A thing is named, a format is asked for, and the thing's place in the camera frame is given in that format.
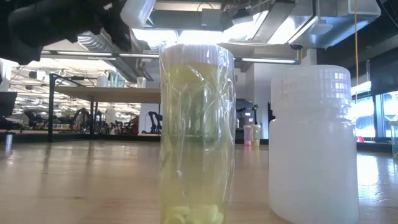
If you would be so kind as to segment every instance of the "white plastic bottle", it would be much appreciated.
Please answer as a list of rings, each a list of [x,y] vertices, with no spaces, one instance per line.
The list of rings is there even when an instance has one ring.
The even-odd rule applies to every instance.
[[[295,224],[358,222],[358,180],[349,71],[297,67],[272,79],[269,200]]]

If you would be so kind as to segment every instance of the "window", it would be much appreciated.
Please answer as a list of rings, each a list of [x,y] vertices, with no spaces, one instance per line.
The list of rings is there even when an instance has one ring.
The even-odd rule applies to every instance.
[[[398,91],[383,94],[383,113],[384,134],[391,138],[389,122],[398,120]]]
[[[349,111],[349,119],[356,123],[355,133],[360,137],[376,137],[374,129],[374,105],[371,96],[358,99],[357,104],[352,102],[352,107]]]

